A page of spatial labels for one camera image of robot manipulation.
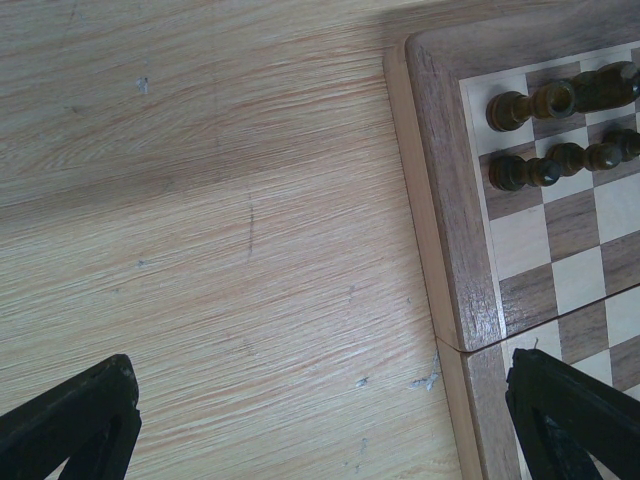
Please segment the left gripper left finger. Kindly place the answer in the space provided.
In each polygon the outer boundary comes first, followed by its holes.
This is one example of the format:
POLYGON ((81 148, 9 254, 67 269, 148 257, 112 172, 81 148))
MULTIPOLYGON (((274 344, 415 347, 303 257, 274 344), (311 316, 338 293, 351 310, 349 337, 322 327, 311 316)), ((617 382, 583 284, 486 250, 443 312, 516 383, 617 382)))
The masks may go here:
POLYGON ((1 477, 123 479, 142 426, 129 357, 115 354, 1 416, 1 477))

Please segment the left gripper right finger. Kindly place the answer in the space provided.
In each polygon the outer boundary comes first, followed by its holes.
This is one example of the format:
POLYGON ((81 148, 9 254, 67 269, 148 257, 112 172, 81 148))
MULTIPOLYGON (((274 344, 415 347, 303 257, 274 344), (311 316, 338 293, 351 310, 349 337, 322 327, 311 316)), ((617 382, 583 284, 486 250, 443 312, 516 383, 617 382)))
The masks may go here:
POLYGON ((533 479, 639 477, 639 401, 539 349, 516 349, 506 403, 533 479))

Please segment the wooden chess board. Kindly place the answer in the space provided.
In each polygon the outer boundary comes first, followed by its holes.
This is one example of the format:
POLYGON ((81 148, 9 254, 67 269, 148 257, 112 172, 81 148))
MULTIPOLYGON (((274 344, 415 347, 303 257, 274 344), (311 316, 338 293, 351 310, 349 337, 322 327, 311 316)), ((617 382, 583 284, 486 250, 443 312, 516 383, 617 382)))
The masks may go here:
POLYGON ((556 146, 637 153, 639 103, 511 131, 489 125, 498 95, 549 98, 558 80, 599 88, 639 67, 635 1, 476 1, 405 33, 385 54, 397 133, 462 475, 527 479, 505 393, 513 353, 536 348, 639 394, 639 163, 582 169, 515 191, 490 182, 500 157, 556 146))

